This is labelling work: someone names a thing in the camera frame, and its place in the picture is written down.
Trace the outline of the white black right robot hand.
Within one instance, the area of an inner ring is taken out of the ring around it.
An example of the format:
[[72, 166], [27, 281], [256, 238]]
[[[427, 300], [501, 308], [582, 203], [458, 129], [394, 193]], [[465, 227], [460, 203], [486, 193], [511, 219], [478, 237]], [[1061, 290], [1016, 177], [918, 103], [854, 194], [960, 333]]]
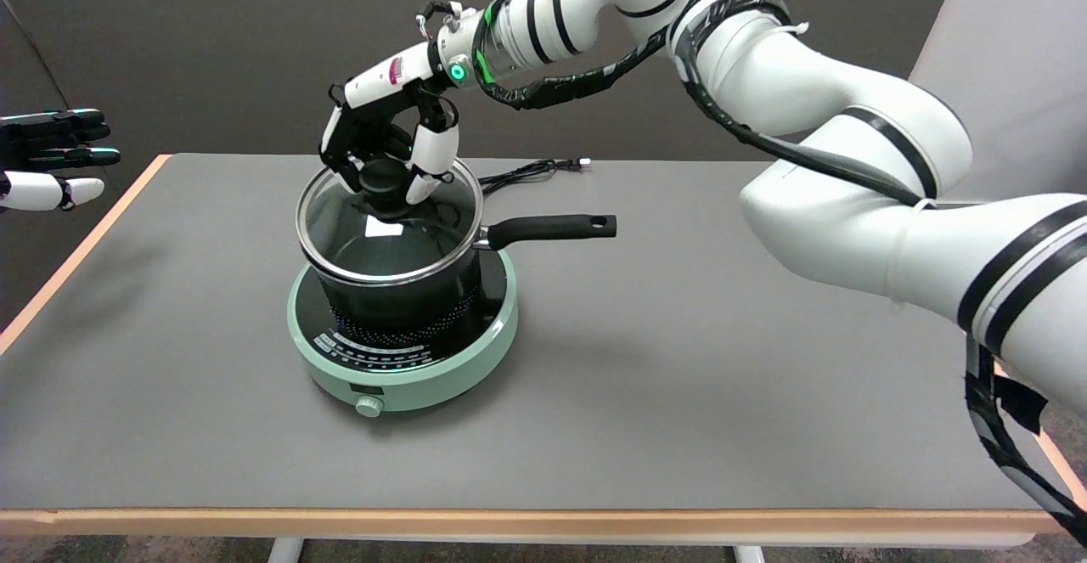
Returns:
[[322, 163], [353, 193], [420, 205], [457, 158], [459, 112], [443, 95], [451, 84], [434, 43], [411, 46], [334, 84]]

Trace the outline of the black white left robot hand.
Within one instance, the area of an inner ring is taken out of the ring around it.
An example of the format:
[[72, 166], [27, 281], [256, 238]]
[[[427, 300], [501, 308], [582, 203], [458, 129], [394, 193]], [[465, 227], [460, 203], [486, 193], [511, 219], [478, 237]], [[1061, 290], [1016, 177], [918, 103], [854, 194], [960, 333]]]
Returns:
[[100, 177], [65, 177], [57, 171], [120, 163], [120, 150], [96, 148], [111, 129], [97, 108], [50, 110], [1, 118], [3, 210], [71, 211], [107, 189]]

